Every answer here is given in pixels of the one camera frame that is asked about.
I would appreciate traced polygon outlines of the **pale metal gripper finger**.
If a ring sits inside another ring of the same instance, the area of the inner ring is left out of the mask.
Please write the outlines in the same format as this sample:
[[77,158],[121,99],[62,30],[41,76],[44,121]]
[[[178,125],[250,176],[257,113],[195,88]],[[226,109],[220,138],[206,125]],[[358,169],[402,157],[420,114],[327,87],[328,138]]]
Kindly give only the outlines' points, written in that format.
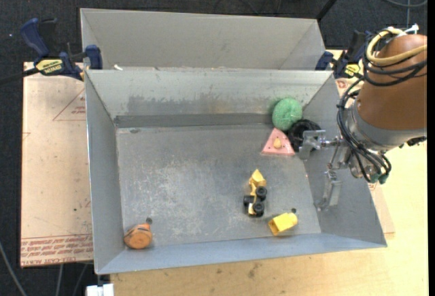
[[321,150],[326,147],[326,131],[314,130],[304,131],[302,134],[302,143],[299,146],[298,154],[300,159],[308,159],[313,150]]
[[318,212],[325,212],[335,208],[341,196],[342,180],[334,170],[324,172],[323,178],[317,184],[314,206]]

